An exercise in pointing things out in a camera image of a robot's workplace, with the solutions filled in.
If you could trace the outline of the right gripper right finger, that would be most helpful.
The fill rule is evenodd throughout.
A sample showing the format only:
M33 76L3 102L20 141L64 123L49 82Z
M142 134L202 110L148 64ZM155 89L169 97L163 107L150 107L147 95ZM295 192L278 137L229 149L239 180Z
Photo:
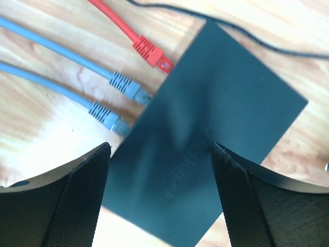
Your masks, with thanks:
M211 163L232 246L328 246L328 188L213 143Z

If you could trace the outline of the black network switch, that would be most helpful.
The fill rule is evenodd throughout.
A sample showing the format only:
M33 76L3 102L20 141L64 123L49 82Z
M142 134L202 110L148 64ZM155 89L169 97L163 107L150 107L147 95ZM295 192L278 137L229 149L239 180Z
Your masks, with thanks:
M103 206L173 246L222 213L210 148L257 164L307 100L208 21L114 153Z

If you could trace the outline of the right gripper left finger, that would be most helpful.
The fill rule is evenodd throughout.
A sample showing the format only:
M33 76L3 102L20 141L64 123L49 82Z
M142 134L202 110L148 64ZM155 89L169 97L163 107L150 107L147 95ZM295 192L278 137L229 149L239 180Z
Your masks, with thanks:
M111 147L1 187L1 246L92 246Z

